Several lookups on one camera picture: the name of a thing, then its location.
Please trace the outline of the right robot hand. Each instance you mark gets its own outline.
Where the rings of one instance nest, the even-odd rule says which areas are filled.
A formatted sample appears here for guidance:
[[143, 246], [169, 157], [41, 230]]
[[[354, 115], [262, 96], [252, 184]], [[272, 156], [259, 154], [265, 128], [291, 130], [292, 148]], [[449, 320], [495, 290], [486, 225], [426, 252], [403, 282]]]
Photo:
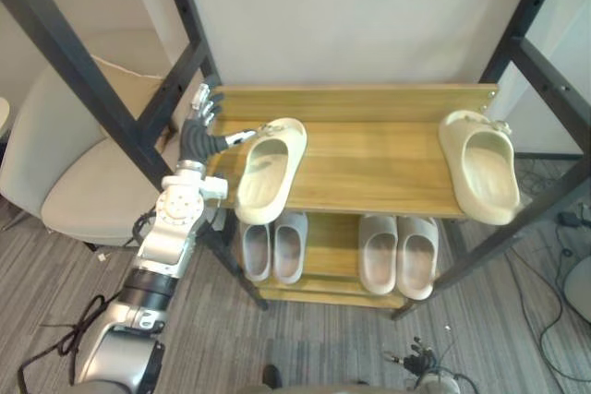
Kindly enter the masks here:
[[411, 353], [403, 357], [390, 351], [384, 351], [382, 357], [389, 363], [400, 365], [414, 376], [423, 376], [438, 365], [437, 354], [430, 346], [426, 346], [420, 337], [413, 337], [410, 349]]

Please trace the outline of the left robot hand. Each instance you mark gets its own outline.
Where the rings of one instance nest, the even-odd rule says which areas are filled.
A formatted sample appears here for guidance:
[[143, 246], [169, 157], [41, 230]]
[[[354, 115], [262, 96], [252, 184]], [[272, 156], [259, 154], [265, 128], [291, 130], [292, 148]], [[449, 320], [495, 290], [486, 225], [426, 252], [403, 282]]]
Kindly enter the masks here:
[[215, 136], [211, 126], [222, 110], [222, 93], [213, 93], [213, 85], [199, 84], [190, 102], [190, 111], [181, 128], [180, 161], [206, 164], [208, 159], [234, 146], [240, 145], [258, 134], [255, 129], [244, 129], [232, 134]]

